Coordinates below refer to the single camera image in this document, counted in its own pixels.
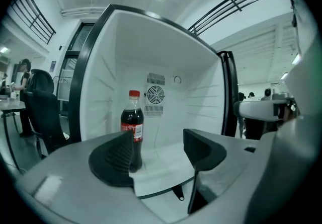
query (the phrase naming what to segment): circular vent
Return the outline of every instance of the circular vent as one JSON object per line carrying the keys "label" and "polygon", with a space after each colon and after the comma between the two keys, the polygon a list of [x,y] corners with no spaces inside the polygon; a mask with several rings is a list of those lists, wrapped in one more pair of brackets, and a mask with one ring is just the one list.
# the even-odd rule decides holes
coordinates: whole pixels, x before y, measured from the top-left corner
{"label": "circular vent", "polygon": [[147,99],[153,104],[159,104],[164,97],[165,93],[160,86],[152,86],[147,91]]}

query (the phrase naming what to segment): person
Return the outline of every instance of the person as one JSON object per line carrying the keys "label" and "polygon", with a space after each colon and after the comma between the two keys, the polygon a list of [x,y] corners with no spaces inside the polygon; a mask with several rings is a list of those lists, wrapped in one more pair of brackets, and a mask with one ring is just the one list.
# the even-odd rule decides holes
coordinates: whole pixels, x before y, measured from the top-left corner
{"label": "person", "polygon": [[[243,101],[244,100],[244,94],[243,93],[238,93],[238,100]],[[239,124],[239,136],[240,138],[243,137],[243,130],[244,130],[244,118],[238,117],[238,124]]]}
{"label": "person", "polygon": [[7,77],[8,77],[8,75],[5,73],[4,77],[2,78],[0,95],[5,95],[6,94],[6,78]]}
{"label": "person", "polygon": [[[20,91],[19,97],[21,101],[24,101],[24,89],[26,87],[27,80],[30,76],[29,71],[31,69],[31,62],[29,59],[25,58],[20,61],[20,72],[23,72],[23,76],[20,81],[20,86],[15,86],[14,90]],[[28,137],[34,135],[34,132],[31,129],[28,112],[27,110],[20,112],[20,120],[22,125],[22,133],[20,134],[21,137]]]}

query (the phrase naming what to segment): black chair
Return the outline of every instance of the black chair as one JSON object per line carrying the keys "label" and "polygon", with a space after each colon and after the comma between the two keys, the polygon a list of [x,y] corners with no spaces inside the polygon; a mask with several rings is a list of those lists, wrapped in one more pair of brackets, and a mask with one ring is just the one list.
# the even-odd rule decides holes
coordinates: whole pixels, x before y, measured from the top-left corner
{"label": "black chair", "polygon": [[46,71],[33,69],[27,80],[24,99],[31,124],[37,136],[37,150],[41,157],[69,144],[59,121],[59,103],[54,82]]}

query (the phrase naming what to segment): red label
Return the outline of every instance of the red label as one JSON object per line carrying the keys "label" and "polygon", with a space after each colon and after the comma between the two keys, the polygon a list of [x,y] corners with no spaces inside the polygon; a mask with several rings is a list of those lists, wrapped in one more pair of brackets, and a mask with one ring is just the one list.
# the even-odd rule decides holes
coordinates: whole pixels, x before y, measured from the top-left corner
{"label": "red label", "polygon": [[140,125],[129,125],[121,123],[121,131],[133,131],[134,142],[139,142],[143,139],[143,124]]}

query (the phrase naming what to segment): soda bottle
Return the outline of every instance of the soda bottle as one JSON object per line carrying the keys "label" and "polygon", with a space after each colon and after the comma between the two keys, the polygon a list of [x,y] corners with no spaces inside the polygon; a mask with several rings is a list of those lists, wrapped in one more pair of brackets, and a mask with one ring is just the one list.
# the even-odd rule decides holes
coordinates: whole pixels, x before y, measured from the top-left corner
{"label": "soda bottle", "polygon": [[129,171],[137,172],[142,167],[141,146],[144,116],[139,103],[140,92],[129,92],[129,103],[121,115],[121,131],[133,131],[133,156]]}

